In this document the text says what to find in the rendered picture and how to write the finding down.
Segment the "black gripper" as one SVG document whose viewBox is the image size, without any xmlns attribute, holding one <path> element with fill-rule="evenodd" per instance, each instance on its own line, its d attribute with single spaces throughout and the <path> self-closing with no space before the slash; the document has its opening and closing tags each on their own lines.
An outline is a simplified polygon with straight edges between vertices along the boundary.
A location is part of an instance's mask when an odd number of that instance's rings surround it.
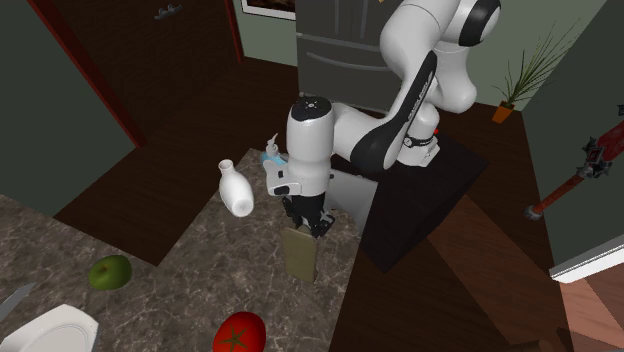
<svg viewBox="0 0 624 352">
<path fill-rule="evenodd" d="M 307 221 L 314 238 L 323 237 L 332 227 L 335 217 L 324 210 L 325 194 L 316 196 L 288 195 L 283 198 L 286 215 L 298 228 Z"/>
</svg>

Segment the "olive green flat slab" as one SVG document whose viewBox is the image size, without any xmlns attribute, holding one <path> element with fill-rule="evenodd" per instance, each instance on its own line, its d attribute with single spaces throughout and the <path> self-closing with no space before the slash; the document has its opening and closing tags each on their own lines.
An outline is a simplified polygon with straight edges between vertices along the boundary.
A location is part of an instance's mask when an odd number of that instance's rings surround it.
<svg viewBox="0 0 624 352">
<path fill-rule="evenodd" d="M 309 229 L 285 227 L 280 230 L 287 274 L 302 281 L 313 283 L 317 277 L 318 244 Z"/>
</svg>

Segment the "blue soap dispenser bottle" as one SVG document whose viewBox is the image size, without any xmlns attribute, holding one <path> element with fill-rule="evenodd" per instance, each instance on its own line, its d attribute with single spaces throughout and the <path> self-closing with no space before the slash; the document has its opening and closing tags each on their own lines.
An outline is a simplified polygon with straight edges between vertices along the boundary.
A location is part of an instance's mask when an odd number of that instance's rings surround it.
<svg viewBox="0 0 624 352">
<path fill-rule="evenodd" d="M 263 166 L 273 163 L 276 165 L 284 165 L 288 161 L 287 156 L 283 156 L 276 143 L 278 134 L 275 133 L 268 141 L 265 147 L 265 151 L 261 154 L 261 164 Z"/>
</svg>

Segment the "white ceramic vase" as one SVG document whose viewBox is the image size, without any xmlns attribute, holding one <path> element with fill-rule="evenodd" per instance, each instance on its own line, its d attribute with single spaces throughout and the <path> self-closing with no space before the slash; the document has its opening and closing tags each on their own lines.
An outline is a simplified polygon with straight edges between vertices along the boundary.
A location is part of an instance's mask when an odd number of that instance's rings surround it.
<svg viewBox="0 0 624 352">
<path fill-rule="evenodd" d="M 239 173 L 230 159 L 218 164 L 221 172 L 219 195 L 226 208 L 235 217 L 246 217 L 254 208 L 254 196 L 247 178 Z"/>
</svg>

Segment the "dark robot stand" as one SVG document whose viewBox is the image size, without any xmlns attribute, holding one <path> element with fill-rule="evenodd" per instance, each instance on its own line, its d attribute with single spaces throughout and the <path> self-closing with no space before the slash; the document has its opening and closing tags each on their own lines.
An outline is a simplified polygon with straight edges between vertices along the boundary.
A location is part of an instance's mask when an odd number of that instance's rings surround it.
<svg viewBox="0 0 624 352">
<path fill-rule="evenodd" d="M 452 138 L 439 134 L 440 151 L 425 167 L 399 162 L 383 173 L 357 170 L 334 155 L 331 166 L 376 183 L 374 192 L 349 190 L 371 202 L 360 249 L 383 273 L 388 272 L 435 230 L 488 166 L 488 161 Z"/>
</svg>

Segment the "red tomato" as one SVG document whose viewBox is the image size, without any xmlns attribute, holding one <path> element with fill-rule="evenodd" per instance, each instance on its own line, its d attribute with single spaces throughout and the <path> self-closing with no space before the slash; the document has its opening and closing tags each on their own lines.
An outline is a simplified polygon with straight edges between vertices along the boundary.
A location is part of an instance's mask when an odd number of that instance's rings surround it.
<svg viewBox="0 0 624 352">
<path fill-rule="evenodd" d="M 212 352 L 264 352 L 266 340 L 266 326 L 258 315 L 237 312 L 217 330 Z"/>
</svg>

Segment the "grey refrigerator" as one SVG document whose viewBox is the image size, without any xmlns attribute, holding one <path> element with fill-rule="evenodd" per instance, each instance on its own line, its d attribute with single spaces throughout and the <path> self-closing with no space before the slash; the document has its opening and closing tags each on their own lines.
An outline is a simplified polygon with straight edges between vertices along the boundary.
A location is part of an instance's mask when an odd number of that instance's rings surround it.
<svg viewBox="0 0 624 352">
<path fill-rule="evenodd" d="M 298 87 L 302 96 L 386 112 L 400 80 L 379 47 L 402 0 L 296 0 Z"/>
</svg>

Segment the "green apple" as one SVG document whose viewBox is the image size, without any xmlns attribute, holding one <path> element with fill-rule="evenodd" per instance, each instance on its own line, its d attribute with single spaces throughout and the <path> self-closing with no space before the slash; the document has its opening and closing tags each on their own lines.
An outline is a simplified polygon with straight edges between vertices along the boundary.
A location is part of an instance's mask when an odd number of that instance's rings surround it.
<svg viewBox="0 0 624 352">
<path fill-rule="evenodd" d="M 116 290 L 132 277 L 132 265 L 123 255 L 110 255 L 98 260 L 88 273 L 89 283 L 97 290 Z"/>
</svg>

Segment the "dark wooden door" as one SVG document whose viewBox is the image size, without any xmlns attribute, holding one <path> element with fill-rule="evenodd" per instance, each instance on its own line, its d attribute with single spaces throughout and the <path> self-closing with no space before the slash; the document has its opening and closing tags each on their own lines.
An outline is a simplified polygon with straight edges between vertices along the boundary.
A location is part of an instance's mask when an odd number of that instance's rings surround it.
<svg viewBox="0 0 624 352">
<path fill-rule="evenodd" d="M 136 145 L 241 58 L 231 0 L 27 0 Z"/>
</svg>

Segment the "potted green plant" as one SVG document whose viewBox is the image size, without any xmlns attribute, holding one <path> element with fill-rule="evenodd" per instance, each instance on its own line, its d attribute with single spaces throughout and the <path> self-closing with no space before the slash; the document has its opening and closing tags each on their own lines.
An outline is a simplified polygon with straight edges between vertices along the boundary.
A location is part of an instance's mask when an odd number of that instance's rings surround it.
<svg viewBox="0 0 624 352">
<path fill-rule="evenodd" d="M 522 51 L 516 75 L 512 73 L 511 61 L 507 61 L 505 86 L 493 85 L 504 97 L 493 114 L 493 122 L 503 123 L 515 110 L 517 103 L 529 101 L 540 87 L 549 85 L 548 77 L 579 37 L 579 34 L 573 34 L 573 30 L 580 21 L 577 19 L 559 37 L 554 35 L 556 23 L 553 23 L 545 38 L 538 39 L 531 56 L 525 50 Z"/>
</svg>

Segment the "red ornate staff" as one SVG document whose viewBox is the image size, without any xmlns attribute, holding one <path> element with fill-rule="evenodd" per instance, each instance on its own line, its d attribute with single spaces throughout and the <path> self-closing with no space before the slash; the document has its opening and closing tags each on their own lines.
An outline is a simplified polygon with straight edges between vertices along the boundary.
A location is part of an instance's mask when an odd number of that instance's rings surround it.
<svg viewBox="0 0 624 352">
<path fill-rule="evenodd" d="M 524 209 L 523 214 L 527 219 L 540 220 L 549 206 L 581 182 L 588 179 L 598 179 L 609 174 L 614 159 L 624 152 L 624 104 L 617 104 L 617 116 L 622 117 L 623 120 L 599 137 L 590 136 L 589 140 L 581 147 L 585 157 L 582 165 L 576 167 L 574 175 L 539 203 L 529 205 Z"/>
</svg>

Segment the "white plate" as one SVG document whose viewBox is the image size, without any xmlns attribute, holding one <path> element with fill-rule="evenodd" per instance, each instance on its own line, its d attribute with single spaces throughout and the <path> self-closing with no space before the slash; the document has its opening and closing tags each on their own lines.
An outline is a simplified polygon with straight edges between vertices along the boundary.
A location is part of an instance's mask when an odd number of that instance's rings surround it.
<svg viewBox="0 0 624 352">
<path fill-rule="evenodd" d="M 93 352 L 98 328 L 87 313 L 61 304 L 8 335 L 0 352 Z"/>
</svg>

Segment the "grey knife blade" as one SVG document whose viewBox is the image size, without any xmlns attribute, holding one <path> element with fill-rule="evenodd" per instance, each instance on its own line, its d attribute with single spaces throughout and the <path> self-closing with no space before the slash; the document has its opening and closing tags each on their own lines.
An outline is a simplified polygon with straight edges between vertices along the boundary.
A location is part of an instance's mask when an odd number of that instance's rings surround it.
<svg viewBox="0 0 624 352">
<path fill-rule="evenodd" d="M 15 309 L 36 285 L 36 282 L 32 282 L 17 289 L 0 304 L 0 322 Z"/>
</svg>

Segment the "framed wall picture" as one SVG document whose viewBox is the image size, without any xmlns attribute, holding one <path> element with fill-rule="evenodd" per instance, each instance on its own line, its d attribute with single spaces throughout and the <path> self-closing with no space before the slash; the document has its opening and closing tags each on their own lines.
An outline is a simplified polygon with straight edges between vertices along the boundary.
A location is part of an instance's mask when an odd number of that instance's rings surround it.
<svg viewBox="0 0 624 352">
<path fill-rule="evenodd" d="M 240 0 L 246 14 L 270 18 L 296 20 L 295 0 Z"/>
</svg>

